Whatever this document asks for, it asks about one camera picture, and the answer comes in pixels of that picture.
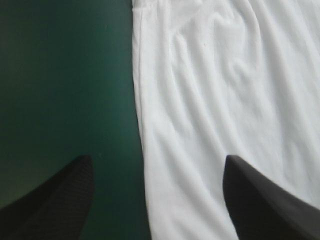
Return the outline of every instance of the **green table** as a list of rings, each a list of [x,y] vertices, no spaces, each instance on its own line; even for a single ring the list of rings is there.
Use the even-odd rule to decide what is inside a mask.
[[[131,0],[0,0],[0,207],[94,160],[81,239],[149,240]]]

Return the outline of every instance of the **dark green surface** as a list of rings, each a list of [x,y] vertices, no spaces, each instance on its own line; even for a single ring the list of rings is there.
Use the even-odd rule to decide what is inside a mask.
[[[131,0],[0,0],[0,207],[91,154],[81,239],[150,239]]]

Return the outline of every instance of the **white cloth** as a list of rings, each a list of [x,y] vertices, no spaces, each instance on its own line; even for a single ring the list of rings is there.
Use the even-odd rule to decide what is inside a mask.
[[[238,239],[229,154],[320,208],[320,1],[132,3],[152,239]]]

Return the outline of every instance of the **white towel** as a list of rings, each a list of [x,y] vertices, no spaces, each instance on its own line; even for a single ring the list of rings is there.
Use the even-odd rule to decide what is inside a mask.
[[[132,3],[152,239],[238,239],[229,154],[320,208],[320,1]]]

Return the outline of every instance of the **white sheet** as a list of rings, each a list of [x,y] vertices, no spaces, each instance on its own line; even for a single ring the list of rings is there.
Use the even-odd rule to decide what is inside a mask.
[[[228,154],[320,208],[320,1],[132,3],[152,239],[238,239]]]

